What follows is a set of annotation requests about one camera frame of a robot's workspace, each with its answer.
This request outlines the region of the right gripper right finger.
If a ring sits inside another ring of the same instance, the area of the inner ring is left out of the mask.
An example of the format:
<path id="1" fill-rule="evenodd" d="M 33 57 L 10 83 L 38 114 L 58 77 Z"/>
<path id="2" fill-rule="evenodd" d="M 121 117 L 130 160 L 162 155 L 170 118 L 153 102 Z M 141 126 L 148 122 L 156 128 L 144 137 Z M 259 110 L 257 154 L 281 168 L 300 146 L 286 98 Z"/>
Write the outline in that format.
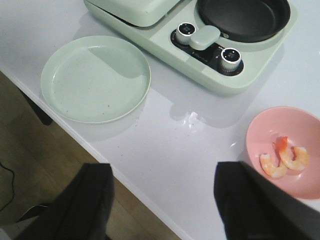
<path id="1" fill-rule="evenodd" d="M 218 162 L 213 194 L 229 240 L 320 238 L 320 213 L 244 162 Z"/>

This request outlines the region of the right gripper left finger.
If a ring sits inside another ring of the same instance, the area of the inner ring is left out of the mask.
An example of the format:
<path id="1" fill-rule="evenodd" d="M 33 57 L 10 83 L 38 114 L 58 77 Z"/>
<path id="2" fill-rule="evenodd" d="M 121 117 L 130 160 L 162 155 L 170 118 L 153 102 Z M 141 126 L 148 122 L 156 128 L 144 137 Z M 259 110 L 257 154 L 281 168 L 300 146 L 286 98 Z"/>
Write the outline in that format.
<path id="1" fill-rule="evenodd" d="M 85 163 L 63 192 L 18 236 L 18 240 L 107 240 L 114 201 L 108 163 Z"/>

